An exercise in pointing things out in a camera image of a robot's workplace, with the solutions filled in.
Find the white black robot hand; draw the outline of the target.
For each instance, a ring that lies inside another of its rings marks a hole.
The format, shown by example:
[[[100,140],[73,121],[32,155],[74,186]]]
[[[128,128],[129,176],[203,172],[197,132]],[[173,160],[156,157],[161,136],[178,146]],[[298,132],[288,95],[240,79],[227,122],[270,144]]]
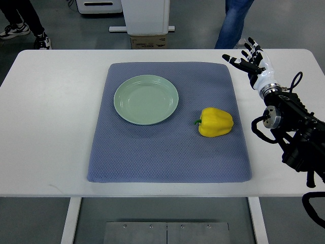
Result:
[[[254,90],[261,90],[267,84],[276,83],[272,63],[261,46],[251,37],[244,46],[247,50],[241,51],[243,57],[236,58],[223,54],[222,58],[235,68],[247,73]]]

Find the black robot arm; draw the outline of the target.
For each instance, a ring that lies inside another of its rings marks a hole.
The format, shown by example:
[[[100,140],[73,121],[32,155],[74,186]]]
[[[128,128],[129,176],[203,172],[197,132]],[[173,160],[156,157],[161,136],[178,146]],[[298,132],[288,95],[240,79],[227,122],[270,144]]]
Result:
[[[251,123],[260,139],[279,144],[282,162],[297,172],[306,172],[306,186],[314,188],[314,176],[324,179],[324,122],[308,112],[293,89],[303,77],[298,72],[290,87],[276,83],[262,93],[266,105],[263,115]]]

